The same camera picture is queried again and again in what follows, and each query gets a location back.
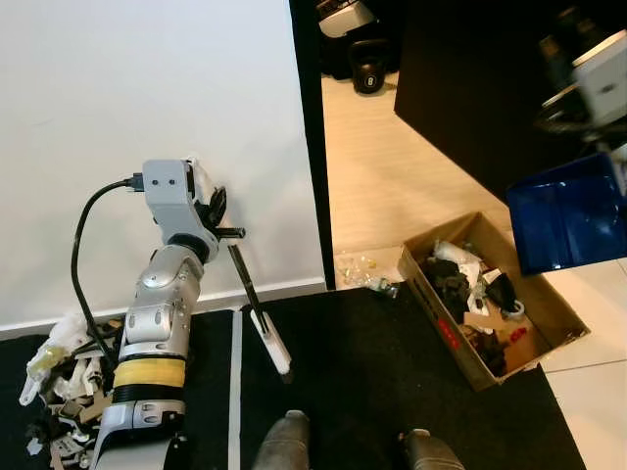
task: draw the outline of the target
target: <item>tile floor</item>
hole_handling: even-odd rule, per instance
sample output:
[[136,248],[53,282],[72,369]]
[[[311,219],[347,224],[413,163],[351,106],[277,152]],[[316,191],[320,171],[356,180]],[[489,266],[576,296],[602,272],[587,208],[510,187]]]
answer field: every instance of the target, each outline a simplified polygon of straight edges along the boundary
[[[403,240],[465,212],[510,232],[506,206],[394,114],[396,75],[368,97],[322,79],[337,264],[400,278]],[[627,259],[547,274],[592,330],[543,360],[588,470],[627,469]],[[338,287],[347,288],[343,276]]]

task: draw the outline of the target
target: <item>cardboard box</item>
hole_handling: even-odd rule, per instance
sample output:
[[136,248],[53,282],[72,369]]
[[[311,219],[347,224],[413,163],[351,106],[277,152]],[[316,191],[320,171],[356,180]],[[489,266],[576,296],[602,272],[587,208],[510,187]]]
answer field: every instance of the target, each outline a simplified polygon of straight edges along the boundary
[[[499,339],[505,340],[511,331],[527,329],[526,335],[505,350],[506,375],[496,377],[488,369],[418,266],[431,256],[436,240],[458,246],[464,241],[472,243],[487,265],[507,274],[517,297],[524,303],[525,318],[506,322],[506,329],[498,333]],[[481,212],[469,213],[407,240],[399,271],[476,391],[502,384],[513,374],[535,367],[548,353],[590,333],[542,275],[522,277],[515,247]]]

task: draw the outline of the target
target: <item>white baseboard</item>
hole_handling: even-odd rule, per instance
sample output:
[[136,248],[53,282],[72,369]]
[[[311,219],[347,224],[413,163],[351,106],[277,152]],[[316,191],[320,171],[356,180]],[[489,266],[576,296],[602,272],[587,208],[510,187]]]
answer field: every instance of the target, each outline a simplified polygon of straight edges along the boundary
[[[298,281],[279,282],[256,287],[261,302],[288,299],[291,297],[308,296],[326,291],[324,278],[315,277],[300,279]],[[238,309],[248,302],[244,289],[235,291],[218,292],[200,296],[194,313],[207,311]],[[116,316],[124,315],[126,309],[112,308],[109,310],[94,311],[94,317],[98,322],[105,322]],[[50,329],[60,318],[28,321],[24,323],[12,323],[0,326],[0,341],[11,340],[25,335],[47,335]]]

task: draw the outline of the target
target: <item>robotic arm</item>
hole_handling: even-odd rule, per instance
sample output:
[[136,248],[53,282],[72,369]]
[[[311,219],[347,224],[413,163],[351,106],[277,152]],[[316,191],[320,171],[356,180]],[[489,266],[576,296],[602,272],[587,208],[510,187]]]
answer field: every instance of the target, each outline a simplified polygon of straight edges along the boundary
[[[179,466],[184,460],[185,440],[178,434],[185,414],[182,387],[203,266],[216,257],[220,239],[245,235],[243,228],[220,226],[226,192],[213,187],[196,163],[148,161],[142,169],[133,188],[146,193],[164,246],[140,275],[126,313],[113,401],[103,413],[92,470],[166,469],[168,462]],[[228,250],[260,336],[279,373],[288,376],[289,353],[261,310],[237,245]]]

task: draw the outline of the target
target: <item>blue bin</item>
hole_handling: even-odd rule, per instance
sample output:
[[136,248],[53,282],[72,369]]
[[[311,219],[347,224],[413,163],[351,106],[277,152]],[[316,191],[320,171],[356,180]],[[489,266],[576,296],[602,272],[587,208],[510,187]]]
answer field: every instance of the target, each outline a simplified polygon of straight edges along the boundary
[[526,178],[507,203],[523,274],[627,256],[625,198],[606,154]]

